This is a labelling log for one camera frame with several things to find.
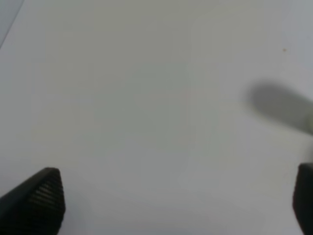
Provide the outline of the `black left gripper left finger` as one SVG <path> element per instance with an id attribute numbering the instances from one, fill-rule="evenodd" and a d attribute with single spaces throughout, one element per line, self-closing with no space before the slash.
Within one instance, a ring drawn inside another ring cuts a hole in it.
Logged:
<path id="1" fill-rule="evenodd" d="M 0 233 L 56 235 L 65 212 L 60 170 L 46 167 L 0 198 Z"/>

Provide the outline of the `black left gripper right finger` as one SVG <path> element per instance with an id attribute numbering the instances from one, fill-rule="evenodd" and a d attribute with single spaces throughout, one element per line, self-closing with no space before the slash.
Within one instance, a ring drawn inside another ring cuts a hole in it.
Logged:
<path id="1" fill-rule="evenodd" d="M 304 235 L 313 234 L 313 164 L 302 163 L 298 167 L 292 206 Z"/>

